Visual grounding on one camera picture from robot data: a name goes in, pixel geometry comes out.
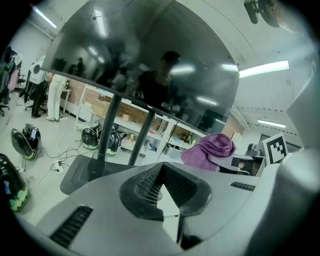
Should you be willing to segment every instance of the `helmet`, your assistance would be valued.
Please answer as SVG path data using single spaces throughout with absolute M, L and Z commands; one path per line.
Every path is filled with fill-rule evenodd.
M 11 142 L 20 155 L 27 160 L 33 160 L 38 153 L 38 149 L 41 148 L 40 131 L 32 124 L 27 123 L 22 132 L 12 129 Z
M 113 125 L 111 130 L 111 135 L 108 140 L 106 154 L 109 157 L 114 157 L 118 151 L 118 148 L 121 144 L 121 139 L 117 133 L 117 126 Z M 81 141 L 84 147 L 88 149 L 96 149 L 99 146 L 101 136 L 100 124 L 91 127 L 85 128 L 81 133 Z
M 118 148 L 121 144 L 120 142 L 121 140 L 119 134 L 116 131 L 112 130 L 106 150 L 106 155 L 108 157 L 114 157 L 116 155 Z
M 84 147 L 92 150 L 96 149 L 99 145 L 100 135 L 100 124 L 95 127 L 83 129 L 81 133 L 81 141 Z
M 28 201 L 29 189 L 9 158 L 0 153 L 0 177 L 10 208 L 19 211 Z

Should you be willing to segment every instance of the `white wall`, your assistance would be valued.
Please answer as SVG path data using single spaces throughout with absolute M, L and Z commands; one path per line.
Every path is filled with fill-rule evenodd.
M 21 75 L 28 74 L 30 64 L 40 56 L 45 55 L 50 44 L 50 38 L 46 37 L 30 23 L 24 22 L 21 25 L 8 45 L 15 52 L 22 54 Z

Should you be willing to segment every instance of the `purple towel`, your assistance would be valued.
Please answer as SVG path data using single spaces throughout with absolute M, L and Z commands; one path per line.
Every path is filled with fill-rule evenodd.
M 233 141 L 223 133 L 213 133 L 199 139 L 194 145 L 181 153 L 181 159 L 187 166 L 216 171 L 218 166 L 208 160 L 208 155 L 226 158 L 236 150 Z

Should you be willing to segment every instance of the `black grille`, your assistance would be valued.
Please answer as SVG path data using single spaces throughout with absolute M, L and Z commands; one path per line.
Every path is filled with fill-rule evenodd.
M 163 212 L 157 208 L 163 185 L 182 217 L 201 213 L 211 198 L 211 189 L 204 180 L 169 163 L 158 163 L 127 179 L 120 188 L 120 199 L 138 218 L 163 221 Z
M 163 185 L 161 167 L 142 177 L 134 186 L 135 194 L 153 206 L 157 206 L 160 189 Z
M 256 186 L 254 185 L 244 184 L 240 182 L 233 182 L 230 184 L 230 186 L 238 189 L 242 189 L 242 190 L 249 190 L 249 191 L 254 191 L 254 189 L 256 188 Z
M 197 185 L 167 166 L 163 167 L 164 184 L 176 206 L 188 202 L 197 192 Z
M 88 206 L 79 206 L 50 238 L 62 247 L 67 248 L 92 211 L 93 209 Z

